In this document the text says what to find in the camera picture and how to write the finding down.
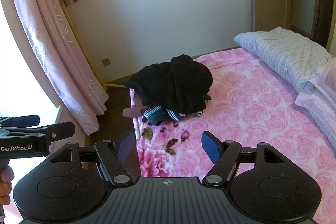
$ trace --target finger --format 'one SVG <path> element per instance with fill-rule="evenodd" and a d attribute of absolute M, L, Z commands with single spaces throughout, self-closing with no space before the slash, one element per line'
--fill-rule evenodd
<path fill-rule="evenodd" d="M 3 182 L 10 182 L 14 179 L 13 169 L 8 166 L 5 170 L 0 173 L 0 178 Z"/>
<path fill-rule="evenodd" d="M 0 196 L 0 204 L 1 205 L 9 205 L 11 202 L 11 198 L 8 195 Z"/>
<path fill-rule="evenodd" d="M 1 182 L 0 183 L 0 196 L 4 195 L 9 195 L 12 191 L 12 184 L 10 182 L 5 183 Z"/>

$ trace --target striped pillowcase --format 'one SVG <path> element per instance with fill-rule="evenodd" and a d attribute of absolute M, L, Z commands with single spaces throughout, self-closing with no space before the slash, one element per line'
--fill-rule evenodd
<path fill-rule="evenodd" d="M 314 67 L 333 58 L 316 42 L 281 27 L 270 32 L 242 33 L 234 40 L 289 82 L 297 93 L 308 83 L 306 78 L 314 73 Z"/>

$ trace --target wooden clothes rack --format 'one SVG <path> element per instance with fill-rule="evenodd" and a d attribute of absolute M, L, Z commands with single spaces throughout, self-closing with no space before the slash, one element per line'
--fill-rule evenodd
<path fill-rule="evenodd" d="M 67 21 L 68 21 L 68 23 L 69 23 L 69 25 L 70 25 L 70 28 L 71 28 L 71 30 L 72 30 L 72 32 L 73 32 L 73 34 L 74 34 L 74 36 L 75 36 L 75 38 L 76 38 L 76 40 L 77 40 L 77 42 L 78 42 L 78 45 L 79 45 L 80 49 L 82 50 L 82 52 L 83 52 L 83 54 L 84 54 L 84 57 L 85 57 L 86 61 L 88 62 L 89 66 L 90 66 L 90 68 L 91 68 L 91 70 L 92 70 L 92 72 L 94 73 L 94 75 L 96 76 L 97 80 L 99 81 L 99 83 L 101 84 L 101 86 L 104 88 L 104 90 L 105 90 L 105 91 L 107 90 L 107 88 L 106 88 L 107 86 L 112 86 L 112 87 L 117 87 L 117 88 L 124 88 L 123 85 L 104 84 L 104 83 L 103 83 L 102 79 L 101 79 L 100 76 L 94 71 L 91 62 L 89 61 L 89 59 L 87 58 L 87 56 L 85 55 L 85 53 L 84 53 L 84 51 L 83 51 L 83 47 L 82 47 L 82 44 L 81 44 L 81 42 L 80 42 L 79 36 L 78 36 L 78 34 L 77 34 L 76 30 L 75 30 L 75 27 L 74 27 L 74 25 L 73 25 L 73 23 L 72 23 L 72 21 L 71 21 L 71 18 L 70 18 L 69 13 L 68 13 L 68 7 L 69 7 L 69 5 L 66 6 L 65 3 L 64 3 L 64 0 L 59 0 L 59 3 L 61 4 L 62 10 L 63 10 L 63 12 L 64 12 L 64 15 L 65 15 L 65 17 L 66 17 L 66 19 L 67 19 Z"/>

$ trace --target blue gripper pad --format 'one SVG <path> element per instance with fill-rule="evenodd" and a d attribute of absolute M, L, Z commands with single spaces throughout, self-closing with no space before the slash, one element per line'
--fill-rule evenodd
<path fill-rule="evenodd" d="M 219 145 L 222 142 L 218 140 L 210 132 L 205 131 L 202 134 L 202 147 L 213 164 L 221 158 L 221 153 L 219 152 Z"/>

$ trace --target wooden floor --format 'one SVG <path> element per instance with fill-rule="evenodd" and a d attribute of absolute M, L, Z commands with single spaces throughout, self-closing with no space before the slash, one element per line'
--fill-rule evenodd
<path fill-rule="evenodd" d="M 99 131 L 91 135 L 90 145 L 102 140 L 115 141 L 125 133 L 134 131 L 132 119 L 122 116 L 123 109 L 130 107 L 129 90 L 109 88 L 107 93 L 109 95 L 109 99 L 105 103 L 107 111 L 105 115 L 98 117 Z M 140 176 L 139 158 L 135 143 L 123 166 L 133 180 Z M 95 165 L 90 165 L 89 168 L 95 169 Z"/>

